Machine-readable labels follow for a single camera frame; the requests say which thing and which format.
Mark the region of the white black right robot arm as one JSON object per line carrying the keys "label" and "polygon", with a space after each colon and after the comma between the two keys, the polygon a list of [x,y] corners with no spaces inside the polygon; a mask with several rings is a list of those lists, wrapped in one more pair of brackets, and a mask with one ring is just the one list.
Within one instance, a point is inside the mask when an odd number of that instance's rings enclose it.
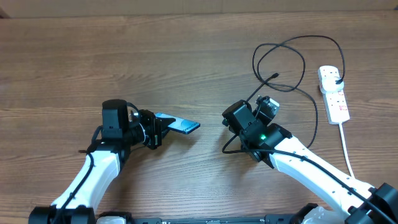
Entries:
{"label": "white black right robot arm", "polygon": [[227,108],[223,124],[239,138],[239,153],[287,174],[322,199],[330,209],[309,203],[285,218],[287,223],[397,223],[397,189],[374,187],[318,157],[298,138],[272,122],[279,104],[268,96],[256,108],[239,100]]}

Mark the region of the blue screen smartphone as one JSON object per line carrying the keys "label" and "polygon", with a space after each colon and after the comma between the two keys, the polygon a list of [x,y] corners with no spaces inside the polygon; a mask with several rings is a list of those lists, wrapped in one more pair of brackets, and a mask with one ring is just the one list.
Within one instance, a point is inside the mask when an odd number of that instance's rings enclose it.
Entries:
{"label": "blue screen smartphone", "polygon": [[190,134],[200,127],[200,123],[188,119],[179,118],[165,113],[156,113],[156,118],[162,120],[165,129],[182,134]]}

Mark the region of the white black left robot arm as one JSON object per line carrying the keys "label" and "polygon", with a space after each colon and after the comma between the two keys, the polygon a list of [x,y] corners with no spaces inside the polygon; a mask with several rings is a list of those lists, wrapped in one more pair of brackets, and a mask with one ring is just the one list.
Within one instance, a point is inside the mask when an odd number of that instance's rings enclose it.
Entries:
{"label": "white black left robot arm", "polygon": [[103,102],[102,118],[103,124],[83,151],[85,163],[75,179],[50,206],[35,207],[29,223],[96,223],[95,211],[129,159],[131,148],[143,144],[156,149],[169,126],[177,122],[175,117],[158,117],[120,99]]}

